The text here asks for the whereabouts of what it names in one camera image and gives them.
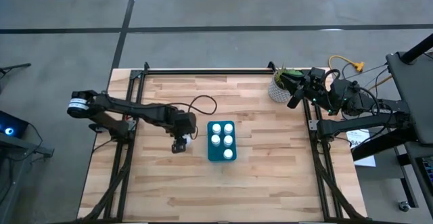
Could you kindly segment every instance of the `blue light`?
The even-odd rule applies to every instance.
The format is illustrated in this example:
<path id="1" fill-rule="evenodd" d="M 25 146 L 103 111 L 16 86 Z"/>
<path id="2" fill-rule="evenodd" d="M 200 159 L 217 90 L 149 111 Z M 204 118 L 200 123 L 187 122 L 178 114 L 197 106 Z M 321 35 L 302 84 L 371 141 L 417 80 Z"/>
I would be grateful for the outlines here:
<path id="1" fill-rule="evenodd" d="M 14 130 L 13 130 L 12 128 L 7 128 L 7 129 L 5 130 L 5 134 L 6 134 L 6 135 L 12 135 L 12 133 L 14 133 Z"/>

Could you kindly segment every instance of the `potted plant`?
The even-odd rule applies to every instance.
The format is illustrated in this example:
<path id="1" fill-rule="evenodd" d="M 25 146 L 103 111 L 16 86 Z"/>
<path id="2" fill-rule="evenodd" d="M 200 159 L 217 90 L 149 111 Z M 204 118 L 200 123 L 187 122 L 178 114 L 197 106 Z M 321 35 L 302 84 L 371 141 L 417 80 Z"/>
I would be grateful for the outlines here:
<path id="1" fill-rule="evenodd" d="M 276 69 L 272 76 L 271 83 L 269 83 L 268 94 L 269 97 L 278 103 L 287 103 L 290 99 L 289 91 L 284 87 L 283 81 L 281 80 L 281 75 L 288 72 L 289 70 L 284 67 Z"/>

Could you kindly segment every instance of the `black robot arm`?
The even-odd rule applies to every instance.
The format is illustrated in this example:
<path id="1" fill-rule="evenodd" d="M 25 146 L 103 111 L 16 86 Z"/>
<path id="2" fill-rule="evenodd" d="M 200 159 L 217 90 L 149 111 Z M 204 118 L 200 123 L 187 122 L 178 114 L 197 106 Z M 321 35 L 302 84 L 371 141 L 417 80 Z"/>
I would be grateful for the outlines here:
<path id="1" fill-rule="evenodd" d="M 325 80 L 333 72 L 337 73 L 337 76 L 328 91 Z M 368 90 L 360 87 L 358 82 L 339 79 L 339 77 L 340 71 L 338 70 L 326 72 L 319 68 L 289 70 L 281 76 L 285 88 L 292 95 L 288 103 L 289 108 L 295 108 L 302 99 L 307 98 L 313 104 L 327 110 L 330 116 L 337 115 L 340 110 L 350 116 L 358 116 L 363 112 L 373 114 L 373 116 L 345 121 L 318 120 L 310 122 L 309 127 L 317 130 L 319 139 L 332 140 L 341 132 L 355 129 L 378 126 L 403 128 L 408 126 L 410 115 L 405 102 L 377 99 Z"/>
<path id="2" fill-rule="evenodd" d="M 110 135 L 118 140 L 131 138 L 130 125 L 125 120 L 115 120 L 106 112 L 126 114 L 141 118 L 145 122 L 165 129 L 174 137 L 172 152 L 185 151 L 190 135 L 196 132 L 196 115 L 184 112 L 166 104 L 138 104 L 123 99 L 116 99 L 106 93 L 95 91 L 74 91 L 68 107 L 68 114 L 74 118 L 88 118 L 97 125 L 107 129 Z"/>

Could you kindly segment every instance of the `paper sign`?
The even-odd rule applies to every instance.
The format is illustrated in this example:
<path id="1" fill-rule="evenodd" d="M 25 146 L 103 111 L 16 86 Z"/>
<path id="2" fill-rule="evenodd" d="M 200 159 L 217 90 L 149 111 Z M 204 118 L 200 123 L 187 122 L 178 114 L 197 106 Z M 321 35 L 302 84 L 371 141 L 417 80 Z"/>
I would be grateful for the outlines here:
<path id="1" fill-rule="evenodd" d="M 364 142 L 364 140 L 370 137 L 370 132 L 367 129 L 347 131 L 346 134 L 347 139 L 352 142 L 352 147 L 350 147 L 351 149 L 358 146 L 360 143 Z M 374 156 L 368 156 L 364 159 L 355 161 L 355 165 L 376 167 L 376 162 L 374 160 Z"/>

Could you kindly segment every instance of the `teal box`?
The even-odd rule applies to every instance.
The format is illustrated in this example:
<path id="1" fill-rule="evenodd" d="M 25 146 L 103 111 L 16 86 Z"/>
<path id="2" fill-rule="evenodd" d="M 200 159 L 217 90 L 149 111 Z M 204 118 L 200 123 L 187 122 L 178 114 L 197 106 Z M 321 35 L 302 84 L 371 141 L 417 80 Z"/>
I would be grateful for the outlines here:
<path id="1" fill-rule="evenodd" d="M 221 132 L 219 134 L 220 137 L 220 144 L 215 147 L 212 144 L 212 141 L 210 140 L 210 138 L 214 135 L 214 132 L 212 131 L 212 126 L 216 123 L 219 123 L 221 125 Z M 233 143 L 229 146 L 226 147 L 224 145 L 224 137 L 226 136 L 226 134 L 224 133 L 224 126 L 229 123 L 233 126 L 233 130 L 230 134 L 230 136 L 232 136 L 233 138 Z M 224 158 L 224 151 L 226 149 L 230 149 L 233 152 L 233 157 L 231 159 L 226 159 Z M 235 123 L 233 121 L 211 121 L 208 123 L 208 159 L 211 162 L 229 162 L 229 161 L 234 161 L 236 160 L 236 137 L 235 137 Z"/>

